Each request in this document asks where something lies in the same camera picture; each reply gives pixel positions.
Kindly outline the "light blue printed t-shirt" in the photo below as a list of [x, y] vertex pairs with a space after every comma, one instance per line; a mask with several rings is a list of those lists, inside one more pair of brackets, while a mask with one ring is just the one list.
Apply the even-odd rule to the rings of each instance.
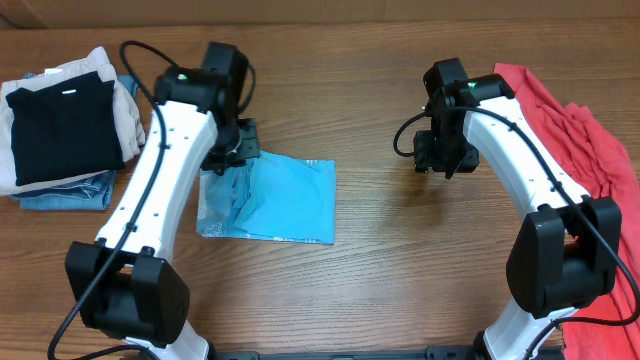
[[222, 175], [200, 173], [196, 231], [205, 238], [332, 245], [336, 195], [335, 161], [263, 151]]

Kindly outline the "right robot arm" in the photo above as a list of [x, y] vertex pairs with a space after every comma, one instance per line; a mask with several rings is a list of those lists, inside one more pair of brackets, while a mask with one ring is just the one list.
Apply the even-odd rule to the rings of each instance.
[[418, 173], [447, 178], [486, 159], [513, 201], [521, 228], [506, 262], [511, 298], [470, 346], [431, 347], [429, 359], [554, 359], [540, 346], [561, 321], [609, 294], [619, 266], [622, 214], [594, 199], [554, 160], [499, 74], [470, 78], [457, 58], [424, 74], [424, 116], [414, 136]]

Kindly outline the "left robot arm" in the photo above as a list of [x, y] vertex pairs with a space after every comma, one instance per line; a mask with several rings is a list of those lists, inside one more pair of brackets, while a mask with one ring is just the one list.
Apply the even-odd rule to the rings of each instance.
[[65, 271], [75, 304], [53, 335], [56, 347], [75, 317], [120, 345], [91, 358], [136, 351], [143, 359], [213, 359], [212, 343], [187, 320], [190, 290], [171, 261], [176, 233], [199, 171], [217, 176], [260, 155], [256, 123], [241, 118], [255, 69], [234, 45], [212, 42], [198, 68], [169, 63], [152, 90], [149, 135], [126, 190], [91, 243], [74, 242]]

